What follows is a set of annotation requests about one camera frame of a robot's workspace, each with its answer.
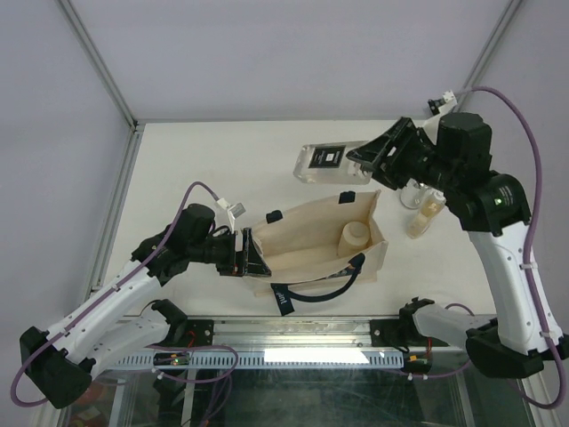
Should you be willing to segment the cream canvas tote bag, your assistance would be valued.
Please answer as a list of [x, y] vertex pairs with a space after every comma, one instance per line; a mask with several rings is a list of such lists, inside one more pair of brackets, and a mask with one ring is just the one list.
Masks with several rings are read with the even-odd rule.
[[[254, 278], [255, 294], [271, 293], [281, 316], [294, 313], [294, 302], [328, 302], [357, 282], [370, 282], [382, 268], [388, 241], [374, 219], [380, 192], [343, 191], [273, 211], [252, 226], [270, 277]], [[338, 244], [344, 226], [362, 222], [369, 227], [366, 248], [339, 257]]]

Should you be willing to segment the cream round lid jar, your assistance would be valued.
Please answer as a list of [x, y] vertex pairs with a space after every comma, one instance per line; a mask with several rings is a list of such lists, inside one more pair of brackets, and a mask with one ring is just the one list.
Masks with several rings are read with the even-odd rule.
[[362, 222], [347, 223], [341, 233], [337, 253], [339, 257], [355, 254], [366, 248], [370, 239], [369, 227]]

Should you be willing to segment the yellow liquid bottle white cap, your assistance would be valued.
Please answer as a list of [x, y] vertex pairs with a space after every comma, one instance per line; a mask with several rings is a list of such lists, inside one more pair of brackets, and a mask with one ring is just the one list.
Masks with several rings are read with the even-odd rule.
[[409, 222], [406, 234], [409, 238], [419, 238], [429, 228], [434, 219], [444, 210], [446, 199], [442, 191], [433, 190], [422, 202], [418, 213]]

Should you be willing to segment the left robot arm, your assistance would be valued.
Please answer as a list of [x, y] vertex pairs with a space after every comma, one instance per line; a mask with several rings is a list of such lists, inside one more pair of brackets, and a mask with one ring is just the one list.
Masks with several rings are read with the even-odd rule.
[[21, 368], [58, 409], [74, 403], [107, 367], [146, 346], [176, 345], [186, 335], [187, 315], [168, 300], [128, 324], [117, 321], [144, 298], [185, 272], [190, 263], [212, 264], [227, 277], [271, 274], [252, 230], [215, 231], [214, 211], [191, 204], [177, 212], [162, 232], [143, 240], [123, 269], [99, 292], [64, 319], [41, 330], [27, 329], [19, 339]]

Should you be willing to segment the square bottle black cap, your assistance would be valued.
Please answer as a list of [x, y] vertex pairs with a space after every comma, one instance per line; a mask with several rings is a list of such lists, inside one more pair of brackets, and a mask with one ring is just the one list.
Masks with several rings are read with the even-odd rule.
[[365, 141], [307, 144], [301, 147], [293, 175], [307, 184], [365, 185], [372, 176], [347, 158], [352, 149]]

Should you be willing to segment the clear bottle white cap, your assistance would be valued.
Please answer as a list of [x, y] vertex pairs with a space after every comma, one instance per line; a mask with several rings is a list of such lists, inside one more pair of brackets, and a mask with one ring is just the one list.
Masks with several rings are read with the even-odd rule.
[[418, 209], [429, 190], [429, 186], [411, 179], [401, 189], [399, 200], [408, 209]]

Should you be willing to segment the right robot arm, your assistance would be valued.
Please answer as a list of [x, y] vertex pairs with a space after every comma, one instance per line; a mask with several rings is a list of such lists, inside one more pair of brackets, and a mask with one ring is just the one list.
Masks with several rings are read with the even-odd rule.
[[[546, 307], [530, 249], [532, 216], [525, 191], [513, 176], [491, 168], [493, 131], [473, 113], [450, 113], [431, 141], [408, 117], [347, 158], [390, 189], [410, 180], [443, 193], [483, 265], [495, 317], [468, 316], [430, 299], [414, 298], [400, 311], [397, 332], [408, 344], [432, 337], [464, 349], [489, 378], [524, 379], [547, 360], [568, 357], [568, 336]], [[539, 303], [535, 296], [541, 297]]]

